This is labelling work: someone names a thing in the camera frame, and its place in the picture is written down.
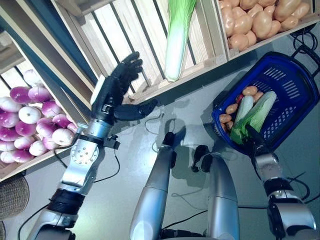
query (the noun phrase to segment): gray floor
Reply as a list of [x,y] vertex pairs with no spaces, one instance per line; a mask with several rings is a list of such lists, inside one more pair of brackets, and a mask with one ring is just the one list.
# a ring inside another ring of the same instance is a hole
[[[313,30],[320,36],[320,24]],[[118,125],[121,142],[116,152],[121,170],[107,181],[96,183],[79,212],[79,219],[73,229],[77,240],[128,239],[129,226],[140,192],[156,158],[152,150],[154,142],[158,145],[166,131],[184,133],[184,139],[176,148],[178,158],[171,172],[169,193],[163,225],[185,219],[207,208],[208,184],[204,173],[190,170],[193,150],[197,145],[205,144],[222,153],[227,161],[235,182],[240,205],[266,205],[261,182],[256,177],[249,158],[226,146],[212,133],[212,100],[231,82],[239,79],[266,52],[277,51],[292,54],[292,38],[282,37],[257,51],[250,52],[226,65],[204,74],[159,97],[161,106],[150,116],[139,122]],[[314,62],[307,57],[299,59],[307,68],[315,69]],[[316,77],[319,84],[320,75]],[[163,114],[162,120],[147,122],[153,133],[146,131],[144,123],[148,119]],[[276,150],[284,173],[288,177],[304,171],[300,179],[311,189],[311,196],[320,190],[320,106],[310,112],[294,132]],[[98,172],[98,179],[111,175],[117,169],[112,150],[106,150],[106,159]],[[28,171],[26,179],[30,187],[30,200],[27,208],[20,215],[4,221],[7,240],[17,239],[17,230],[33,212],[48,203],[54,193],[64,168],[54,159]],[[303,195],[303,187],[293,184],[297,192]],[[308,205],[320,226],[320,199]],[[240,233],[242,240],[272,240],[265,210],[240,209]],[[22,240],[26,239],[35,218],[22,230]],[[203,233],[206,229],[206,213],[176,226],[178,229]]]

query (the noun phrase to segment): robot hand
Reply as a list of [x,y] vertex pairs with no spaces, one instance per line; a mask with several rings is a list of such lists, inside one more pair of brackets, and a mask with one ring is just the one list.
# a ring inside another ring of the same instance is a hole
[[113,110],[121,105],[133,80],[142,71],[139,52],[127,56],[107,78],[99,79],[91,97],[91,117],[113,125]]

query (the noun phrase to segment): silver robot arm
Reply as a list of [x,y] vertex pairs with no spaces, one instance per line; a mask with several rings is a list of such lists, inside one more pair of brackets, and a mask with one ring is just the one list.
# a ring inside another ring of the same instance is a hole
[[280,240],[319,240],[315,219],[285,178],[278,157],[253,127],[247,125],[246,129],[251,136],[246,143],[251,161],[269,198],[270,231]]
[[27,240],[75,239],[68,229],[75,225],[78,211],[96,179],[99,164],[105,158],[105,147],[118,149],[116,137],[108,137],[115,121],[143,119],[157,104],[152,100],[140,105],[122,105],[131,81],[142,71],[141,65],[139,53],[134,52],[110,76],[98,81],[91,98],[91,121],[88,126],[80,125],[78,139],[71,148],[70,164]]
[[130,226],[130,240],[157,240],[163,223],[170,169],[175,165],[175,135],[168,132],[159,148],[149,178],[136,205]]

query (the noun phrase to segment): plastic basket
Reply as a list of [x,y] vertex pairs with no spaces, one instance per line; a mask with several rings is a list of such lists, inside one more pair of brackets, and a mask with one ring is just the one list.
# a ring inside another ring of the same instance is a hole
[[[307,53],[316,62],[318,69],[313,74],[294,58],[301,52]],[[257,86],[264,93],[274,91],[277,98],[260,131],[268,147],[274,151],[319,101],[314,81],[319,72],[320,58],[305,45],[300,46],[292,56],[278,52],[265,54],[226,95],[218,96],[218,102],[214,101],[214,131],[231,147],[248,155],[243,146],[233,142],[222,129],[219,115],[236,102],[236,97],[247,86]]]

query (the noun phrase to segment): vegetable bin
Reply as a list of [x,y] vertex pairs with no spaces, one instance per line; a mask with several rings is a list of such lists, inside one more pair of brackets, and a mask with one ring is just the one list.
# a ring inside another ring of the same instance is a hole
[[[297,53],[308,54],[317,64],[317,70],[311,74],[295,59]],[[236,102],[236,97],[247,86],[256,86],[264,93],[274,91],[277,98],[260,131],[274,151],[318,103],[319,91],[314,78],[319,72],[319,56],[305,45],[300,46],[292,56],[278,52],[265,54],[226,95],[218,96],[213,102],[214,131],[231,147],[248,155],[245,148],[233,142],[223,130],[219,115]]]

